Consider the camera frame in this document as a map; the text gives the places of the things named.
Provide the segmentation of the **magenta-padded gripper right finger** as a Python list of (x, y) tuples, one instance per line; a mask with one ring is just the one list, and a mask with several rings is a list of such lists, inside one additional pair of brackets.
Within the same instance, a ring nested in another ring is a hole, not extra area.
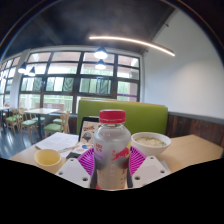
[(143, 187), (169, 174), (169, 169), (155, 156), (146, 156), (131, 147), (127, 177), (129, 188)]

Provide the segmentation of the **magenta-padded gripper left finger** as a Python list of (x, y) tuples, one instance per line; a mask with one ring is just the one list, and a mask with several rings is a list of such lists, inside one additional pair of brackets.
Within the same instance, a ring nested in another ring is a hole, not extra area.
[(78, 158), (69, 158), (57, 171), (57, 176), (84, 188), (96, 188), (94, 149), (91, 148)]

